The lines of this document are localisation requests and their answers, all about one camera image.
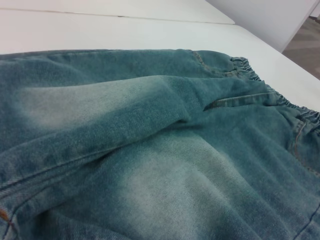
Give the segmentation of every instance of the wall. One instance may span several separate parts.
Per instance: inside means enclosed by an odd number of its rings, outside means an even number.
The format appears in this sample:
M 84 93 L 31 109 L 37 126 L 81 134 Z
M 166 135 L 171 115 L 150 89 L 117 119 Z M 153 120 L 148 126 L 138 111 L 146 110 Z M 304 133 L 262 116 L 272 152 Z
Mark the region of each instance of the wall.
M 282 52 L 319 0 L 207 0 L 218 10 Z
M 315 9 L 313 10 L 313 12 L 310 14 L 311 17 L 319 17 L 320 16 L 320 2 L 318 3 L 318 5 L 315 7 Z

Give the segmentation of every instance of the denim pants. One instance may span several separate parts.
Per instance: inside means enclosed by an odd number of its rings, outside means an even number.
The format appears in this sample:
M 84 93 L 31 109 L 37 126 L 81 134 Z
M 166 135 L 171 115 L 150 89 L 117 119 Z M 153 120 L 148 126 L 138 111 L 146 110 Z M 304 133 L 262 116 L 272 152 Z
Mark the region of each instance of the denim pants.
M 1 240 L 315 240 L 319 204 L 320 114 L 245 58 L 0 55 Z

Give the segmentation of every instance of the gray floor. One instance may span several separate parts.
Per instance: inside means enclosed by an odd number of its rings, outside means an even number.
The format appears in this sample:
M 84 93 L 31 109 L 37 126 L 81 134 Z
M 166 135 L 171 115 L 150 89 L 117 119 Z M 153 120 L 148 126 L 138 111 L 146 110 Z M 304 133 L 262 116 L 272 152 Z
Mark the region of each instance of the gray floor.
M 320 24 L 308 18 L 283 55 L 320 80 Z

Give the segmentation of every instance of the blue denim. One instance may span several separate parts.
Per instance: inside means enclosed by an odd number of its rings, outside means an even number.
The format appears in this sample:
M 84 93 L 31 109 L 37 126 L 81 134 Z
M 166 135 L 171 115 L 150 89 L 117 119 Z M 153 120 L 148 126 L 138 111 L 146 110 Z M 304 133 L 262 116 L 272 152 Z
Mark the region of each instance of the blue denim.
M 2 240 L 320 239 L 320 113 L 242 57 L 0 55 L 0 166 Z

